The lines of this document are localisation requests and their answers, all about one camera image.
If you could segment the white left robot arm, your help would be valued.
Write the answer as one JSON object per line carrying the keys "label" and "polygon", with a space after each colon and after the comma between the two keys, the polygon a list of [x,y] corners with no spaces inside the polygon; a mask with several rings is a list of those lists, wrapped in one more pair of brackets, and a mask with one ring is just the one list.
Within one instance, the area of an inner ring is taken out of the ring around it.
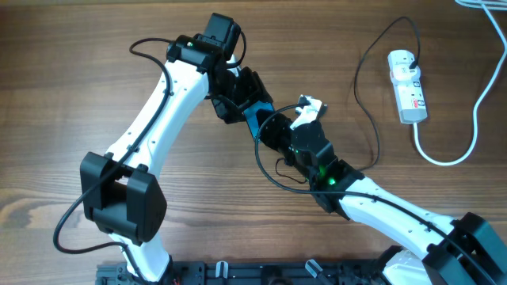
{"label": "white left robot arm", "polygon": [[244,40],[232,18],[214,13],[202,33],[170,41],[159,82],[134,122],[105,154],[82,161],[85,217],[122,250],[136,283],[170,280],[172,258],[158,232],[167,208],[158,178],[193,110],[208,100],[223,122],[244,122],[256,135],[273,107],[258,74],[234,58]]}

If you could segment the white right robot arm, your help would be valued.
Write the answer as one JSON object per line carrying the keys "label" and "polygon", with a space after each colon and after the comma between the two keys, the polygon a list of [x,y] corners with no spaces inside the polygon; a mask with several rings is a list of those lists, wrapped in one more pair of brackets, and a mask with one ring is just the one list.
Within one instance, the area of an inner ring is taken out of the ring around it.
{"label": "white right robot arm", "polygon": [[389,193],[335,155],[317,119],[295,124],[278,112],[261,112],[258,119],[255,142],[281,153],[324,211],[399,243],[379,264],[389,284],[506,282],[506,245],[484,218],[439,215]]}

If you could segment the blue Galaxy smartphone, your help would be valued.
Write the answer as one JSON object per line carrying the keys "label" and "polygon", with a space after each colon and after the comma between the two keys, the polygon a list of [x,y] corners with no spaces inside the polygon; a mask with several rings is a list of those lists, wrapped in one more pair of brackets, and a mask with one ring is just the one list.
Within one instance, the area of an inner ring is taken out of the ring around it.
{"label": "blue Galaxy smartphone", "polygon": [[258,101],[243,112],[253,139],[256,138],[259,127],[274,113],[274,111],[275,109],[272,103]]}

